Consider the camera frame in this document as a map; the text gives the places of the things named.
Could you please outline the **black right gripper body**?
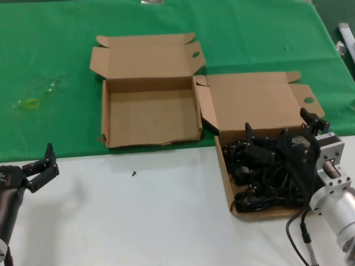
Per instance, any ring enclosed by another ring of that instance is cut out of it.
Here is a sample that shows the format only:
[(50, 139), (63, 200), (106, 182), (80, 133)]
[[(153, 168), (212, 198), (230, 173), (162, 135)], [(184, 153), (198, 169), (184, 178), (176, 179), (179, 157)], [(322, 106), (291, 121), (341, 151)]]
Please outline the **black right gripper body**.
[(309, 204), (316, 186), (316, 153), (311, 142), (300, 134), (283, 130), (277, 138), (286, 169)]

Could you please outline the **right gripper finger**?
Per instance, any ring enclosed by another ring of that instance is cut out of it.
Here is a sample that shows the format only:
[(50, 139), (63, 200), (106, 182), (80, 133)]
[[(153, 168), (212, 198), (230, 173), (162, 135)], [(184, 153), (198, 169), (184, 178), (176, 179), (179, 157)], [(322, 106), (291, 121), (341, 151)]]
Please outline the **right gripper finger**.
[(300, 109), (300, 116), (304, 120), (302, 132), (306, 135), (318, 136), (329, 133), (330, 123), (318, 117), (317, 114), (308, 112), (305, 108)]
[(245, 123), (246, 154), (263, 164), (275, 164), (276, 138), (255, 135), (248, 122)]

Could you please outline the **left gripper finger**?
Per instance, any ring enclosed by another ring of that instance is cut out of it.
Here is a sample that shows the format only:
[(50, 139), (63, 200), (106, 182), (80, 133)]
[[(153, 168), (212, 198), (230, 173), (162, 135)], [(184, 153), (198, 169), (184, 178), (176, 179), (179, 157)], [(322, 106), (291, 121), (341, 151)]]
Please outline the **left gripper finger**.
[(49, 166), (46, 170), (39, 173), (32, 180), (26, 180), (26, 188), (29, 189), (32, 193), (35, 193), (58, 175), (59, 168), (55, 163), (53, 166)]
[(26, 177), (56, 177), (57, 162), (53, 145), (51, 143), (47, 145), (43, 159), (24, 165), (22, 171)]

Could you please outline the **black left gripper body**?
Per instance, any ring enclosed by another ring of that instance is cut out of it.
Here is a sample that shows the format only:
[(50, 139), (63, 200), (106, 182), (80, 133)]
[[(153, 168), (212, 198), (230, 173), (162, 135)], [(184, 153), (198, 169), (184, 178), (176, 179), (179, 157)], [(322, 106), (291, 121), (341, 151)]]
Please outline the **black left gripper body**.
[(25, 175), (19, 166), (1, 166), (1, 240), (10, 241), (23, 202)]

